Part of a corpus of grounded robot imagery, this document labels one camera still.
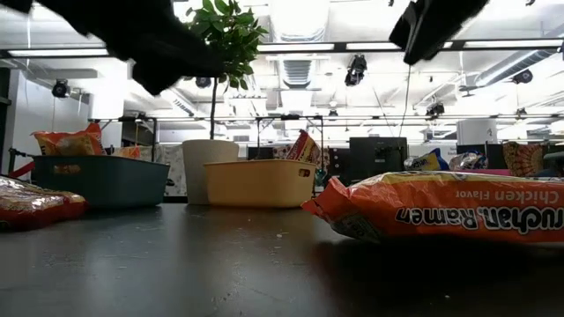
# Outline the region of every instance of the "white planter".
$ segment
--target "white planter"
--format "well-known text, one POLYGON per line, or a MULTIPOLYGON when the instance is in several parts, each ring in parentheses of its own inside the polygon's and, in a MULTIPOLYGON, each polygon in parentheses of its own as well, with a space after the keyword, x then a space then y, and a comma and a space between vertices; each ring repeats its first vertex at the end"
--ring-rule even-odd
POLYGON ((189 140, 182 143, 182 154, 188 203, 209 204, 204 164, 236 161, 239 145, 222 140, 189 140))

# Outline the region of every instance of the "ceiling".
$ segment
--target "ceiling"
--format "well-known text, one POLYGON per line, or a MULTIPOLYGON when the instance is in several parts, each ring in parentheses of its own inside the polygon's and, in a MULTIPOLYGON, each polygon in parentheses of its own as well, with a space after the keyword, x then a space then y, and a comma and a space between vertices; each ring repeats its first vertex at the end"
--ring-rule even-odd
MULTIPOLYGON (((280 0, 241 0, 244 6, 253 8, 262 26, 271 29, 271 7, 280 0)), ((286 0, 290 5, 297 0, 286 0)), ((311 0, 301 1, 299 12, 283 13, 277 17, 280 29, 297 30, 312 27, 312 21, 319 14, 327 14, 323 25, 323 41, 386 41, 398 17, 403 13, 408 0, 396 0, 394 6, 388 6, 388 0, 311 0)), ((176 3, 175 9, 181 16, 188 7, 199 7, 201 1, 189 0, 176 3)), ((457 39, 525 39, 542 38, 550 35, 554 29, 564 25, 564 0, 537 1, 526 6, 523 0, 491 0, 491 3, 474 19, 469 21, 456 36, 457 39)), ((274 34, 265 41, 274 41, 274 34)), ((59 47, 96 47, 99 40, 84 38, 74 32, 68 24, 52 12, 39 8, 31 18, 12 11, 0 9, 0 48, 59 48, 59 47)), ((284 75, 279 67, 279 59, 298 58, 302 55, 260 55, 252 63, 255 72, 254 89, 251 92, 227 90, 219 97, 217 116, 250 116, 267 114, 327 114, 330 108, 338 110, 339 115, 408 115, 424 114, 432 100, 442 102, 447 114, 513 114, 520 107, 527 107, 529 114, 547 114, 564 111, 561 82, 564 63, 560 54, 530 67, 535 79, 527 85, 514 85, 501 81, 471 93, 470 98, 463 98, 460 85, 466 79, 490 69, 495 64, 514 54, 511 51, 472 51, 442 52, 430 62, 418 63, 409 68, 403 63, 400 53, 366 54, 367 73, 358 86, 345 86, 346 67, 353 58, 352 54, 316 55, 312 62, 311 84, 309 91, 289 92, 281 80, 284 75), (236 97, 265 97, 264 99, 237 99, 236 97)), ((26 61, 6 61, 10 67, 24 68, 26 61)), ((103 82, 118 76, 115 70, 124 66, 111 58, 85 59, 46 59, 32 60, 30 70, 95 70, 96 75, 71 79, 70 84, 92 93, 104 93, 103 82)), ((126 110, 146 111, 160 116, 185 116, 172 103, 170 95, 154 98, 138 84, 128 81, 126 110)), ((174 89, 174 96, 189 103, 199 114, 209 114, 212 89, 197 88, 194 81, 181 81, 174 89)), ((422 139, 421 130, 428 126, 424 120, 410 121, 400 128, 401 121, 385 122, 336 121, 338 125, 329 128, 327 135, 333 139, 347 139, 349 136, 378 134, 397 136, 402 130, 403 136, 422 139)), ((531 129, 541 129, 550 122, 526 122, 531 129)), ((253 126, 242 124, 243 128, 253 126)), ((168 123, 163 129, 201 128, 194 123, 168 123)), ((241 128, 231 125, 229 129, 241 128)), ((297 129, 301 126, 276 123, 269 128, 272 138, 288 136, 277 130, 297 129)), ((295 136, 297 130, 290 134, 295 136)))

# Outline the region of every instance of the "wall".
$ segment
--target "wall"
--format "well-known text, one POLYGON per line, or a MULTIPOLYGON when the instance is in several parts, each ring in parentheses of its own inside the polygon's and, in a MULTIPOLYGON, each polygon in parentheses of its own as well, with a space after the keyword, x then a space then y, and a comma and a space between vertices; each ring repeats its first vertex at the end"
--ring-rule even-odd
MULTIPOLYGON (((76 132, 88 125, 89 106, 75 99, 55 99, 50 89, 24 77, 24 72, 13 70, 10 76, 9 97, 2 173, 8 172, 9 153, 13 147, 29 154, 41 154, 34 131, 76 132)), ((16 158, 15 169, 30 162, 30 158, 16 158)))

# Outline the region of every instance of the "potted plant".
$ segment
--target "potted plant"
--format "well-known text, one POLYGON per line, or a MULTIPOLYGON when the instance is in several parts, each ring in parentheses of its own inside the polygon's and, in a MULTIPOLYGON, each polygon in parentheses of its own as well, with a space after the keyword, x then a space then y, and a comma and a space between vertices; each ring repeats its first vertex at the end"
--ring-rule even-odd
POLYGON ((252 75, 250 63, 256 59, 261 36, 268 33, 258 25, 253 11, 243 12, 235 0, 204 0, 202 9, 189 9, 186 14, 194 16, 187 27, 199 35, 224 61, 225 72, 212 79, 210 140, 189 140, 182 143, 184 170, 189 203, 206 204, 207 185, 204 164, 236 161, 239 145, 214 140, 215 111, 219 84, 247 90, 245 75, 252 75))

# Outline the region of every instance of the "plastic bin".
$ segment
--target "plastic bin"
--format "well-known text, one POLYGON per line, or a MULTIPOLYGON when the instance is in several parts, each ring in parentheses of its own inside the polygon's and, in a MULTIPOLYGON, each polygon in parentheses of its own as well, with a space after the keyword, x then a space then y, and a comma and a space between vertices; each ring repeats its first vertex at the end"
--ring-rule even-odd
POLYGON ((37 156, 43 188, 82 195, 91 208, 132 208, 162 203, 169 166, 114 156, 37 156))
POLYGON ((210 204, 236 207, 299 207, 311 198, 315 165, 294 160, 205 164, 210 204))

